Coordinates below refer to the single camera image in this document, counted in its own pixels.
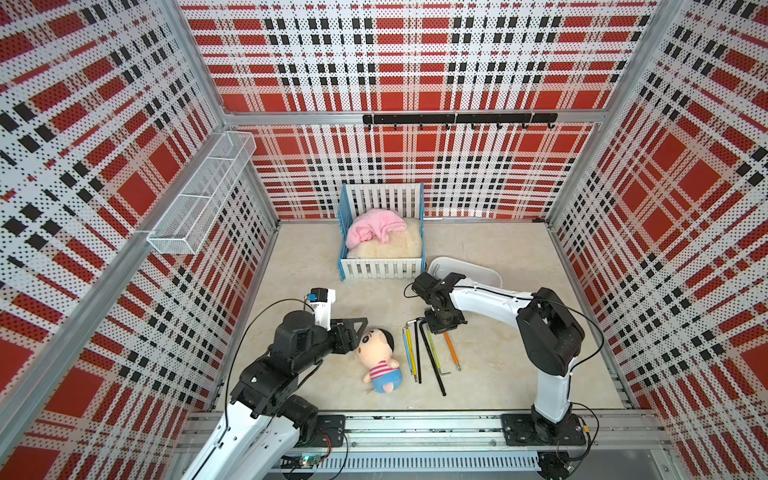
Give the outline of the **large black hex key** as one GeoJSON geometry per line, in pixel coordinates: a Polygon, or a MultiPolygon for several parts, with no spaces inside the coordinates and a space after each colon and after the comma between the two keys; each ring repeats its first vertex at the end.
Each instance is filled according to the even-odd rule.
{"type": "Polygon", "coordinates": [[[428,342],[427,342],[426,327],[427,327],[426,319],[422,319],[419,322],[419,332],[420,332],[420,334],[422,336],[422,339],[426,343],[427,355],[428,355],[428,358],[429,358],[429,361],[430,361],[433,373],[435,375],[435,378],[436,378],[436,381],[437,381],[437,384],[438,384],[438,388],[439,388],[439,390],[441,392],[441,395],[443,397],[446,397],[447,396],[447,392],[446,392],[446,389],[445,389],[444,382],[442,380],[442,376],[438,372],[437,366],[435,365],[435,361],[432,358],[432,354],[430,352],[430,348],[429,348],[429,345],[428,345],[428,342]]]}

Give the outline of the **lime green hex key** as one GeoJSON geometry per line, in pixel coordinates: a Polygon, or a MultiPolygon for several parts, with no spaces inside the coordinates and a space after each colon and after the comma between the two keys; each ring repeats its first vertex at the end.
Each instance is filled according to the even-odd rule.
{"type": "Polygon", "coordinates": [[[440,374],[441,376],[450,375],[450,374],[451,374],[451,372],[449,372],[449,371],[444,371],[444,370],[442,369],[442,367],[441,367],[441,363],[440,363],[440,360],[439,360],[439,356],[438,356],[437,348],[436,348],[436,345],[435,345],[435,343],[434,343],[434,338],[433,338],[433,335],[432,335],[432,333],[431,333],[431,331],[430,331],[429,327],[427,327],[427,328],[426,328],[426,335],[427,335],[427,342],[428,342],[428,345],[429,345],[429,348],[430,348],[430,352],[431,352],[431,354],[432,354],[432,358],[433,358],[433,359],[434,359],[434,361],[435,361],[435,365],[437,366],[437,369],[438,369],[438,372],[439,372],[439,374],[440,374]]]}

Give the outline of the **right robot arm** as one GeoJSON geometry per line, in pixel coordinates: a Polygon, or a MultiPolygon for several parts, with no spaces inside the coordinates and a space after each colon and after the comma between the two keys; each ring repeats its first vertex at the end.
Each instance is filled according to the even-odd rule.
{"type": "Polygon", "coordinates": [[[423,272],[410,290],[429,306],[425,320],[435,334],[465,324],[467,313],[517,328],[526,356],[538,370],[532,416],[554,426],[570,414],[572,373],[585,331],[573,310],[553,290],[517,293],[478,283],[456,272],[442,279],[423,272]]]}

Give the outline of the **orange hex key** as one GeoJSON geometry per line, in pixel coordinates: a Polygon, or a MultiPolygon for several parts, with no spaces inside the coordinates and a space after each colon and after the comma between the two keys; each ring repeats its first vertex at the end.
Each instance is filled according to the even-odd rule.
{"type": "Polygon", "coordinates": [[[450,355],[451,355],[451,359],[452,359],[452,361],[453,361],[457,371],[462,371],[461,363],[460,363],[459,357],[457,355],[457,352],[455,350],[454,343],[452,341],[452,338],[451,338],[450,334],[448,332],[445,332],[445,333],[443,333],[443,337],[445,339],[445,342],[447,344],[447,347],[448,347],[450,355]]]}

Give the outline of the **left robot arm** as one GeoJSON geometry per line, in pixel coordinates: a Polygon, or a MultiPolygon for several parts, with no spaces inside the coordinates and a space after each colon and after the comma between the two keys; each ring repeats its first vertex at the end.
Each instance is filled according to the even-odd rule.
{"type": "Polygon", "coordinates": [[[311,437],[318,409],[298,396],[300,375],[331,354],[357,349],[365,317],[331,319],[292,311],[275,330],[266,353],[247,366],[228,405],[185,479],[262,479],[300,441],[311,437]]]}

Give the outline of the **thin black hex key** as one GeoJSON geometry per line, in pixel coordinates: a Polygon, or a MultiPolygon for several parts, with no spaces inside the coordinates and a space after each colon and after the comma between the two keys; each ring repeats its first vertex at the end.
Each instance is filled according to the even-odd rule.
{"type": "Polygon", "coordinates": [[[416,381],[418,384],[422,383],[422,369],[421,369],[421,355],[420,355],[420,346],[419,346],[419,334],[418,334],[418,323],[419,319],[414,319],[413,321],[413,327],[412,327],[412,343],[413,343],[413,350],[414,350],[414,370],[416,373],[416,381]]]}

